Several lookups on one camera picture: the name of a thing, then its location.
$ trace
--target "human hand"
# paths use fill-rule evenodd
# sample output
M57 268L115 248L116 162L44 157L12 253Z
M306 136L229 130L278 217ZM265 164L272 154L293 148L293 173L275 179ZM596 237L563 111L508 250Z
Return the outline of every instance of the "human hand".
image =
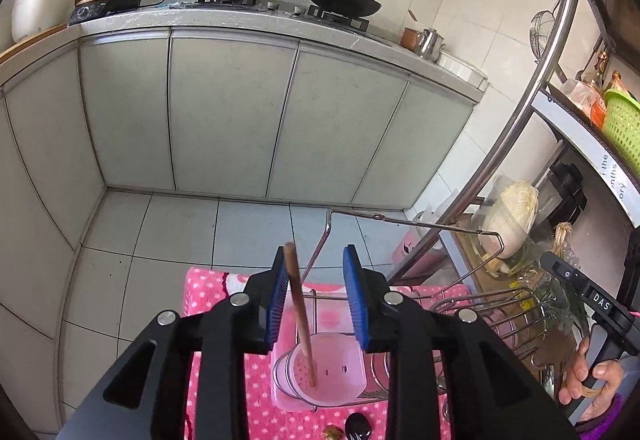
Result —
M575 353L574 361L562 375L562 388L558 393L558 399L562 404L569 404L572 399L582 396L582 382L589 375L589 367L585 359L589 349L589 338L584 338ZM584 411L578 422L586 422L599 417L611 406L611 401L622 382L624 372L617 360L605 360L593 367L593 376L604 380L605 385L600 394L593 399L589 407Z

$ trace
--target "brown container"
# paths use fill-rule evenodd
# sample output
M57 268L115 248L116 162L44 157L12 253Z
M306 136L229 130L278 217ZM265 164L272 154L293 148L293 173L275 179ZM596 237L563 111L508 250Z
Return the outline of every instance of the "brown container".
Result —
M420 32L417 30L405 27L404 32L402 33L402 38L400 38L400 46L404 46L404 48L414 51L415 40L418 38L419 34Z

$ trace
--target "green plastic basket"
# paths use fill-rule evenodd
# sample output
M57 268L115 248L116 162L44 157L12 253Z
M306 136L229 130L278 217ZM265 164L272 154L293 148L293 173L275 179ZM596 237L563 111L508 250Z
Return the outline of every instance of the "green plastic basket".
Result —
M602 131L640 175L640 103L618 90L607 90L604 102L607 114Z

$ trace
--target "countertop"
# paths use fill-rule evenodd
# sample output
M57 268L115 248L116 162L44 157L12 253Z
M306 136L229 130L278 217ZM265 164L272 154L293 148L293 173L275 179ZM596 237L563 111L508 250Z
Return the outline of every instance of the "countertop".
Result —
M92 20L49 36L34 43L0 65L0 84L7 81L19 70L53 48L85 36L160 27L218 27L226 29L255 30L280 34L332 45L399 66L420 77L441 84L454 92L478 103L483 92L459 79L433 62L420 58L413 52L393 42L376 37L363 36L356 32L335 29L322 22L309 21L283 11L249 11L238 9L176 9L169 6L143 8L123 14L114 14Z

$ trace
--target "purple cuff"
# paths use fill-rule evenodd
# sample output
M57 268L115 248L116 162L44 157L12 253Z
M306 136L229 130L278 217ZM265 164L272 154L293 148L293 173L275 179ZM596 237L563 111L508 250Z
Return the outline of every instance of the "purple cuff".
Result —
M606 411L606 417L604 420L594 426L593 429L580 433L581 440L598 440L600 436L607 430L611 423L618 416L618 413L622 409L622 397L616 394L613 397L611 406Z

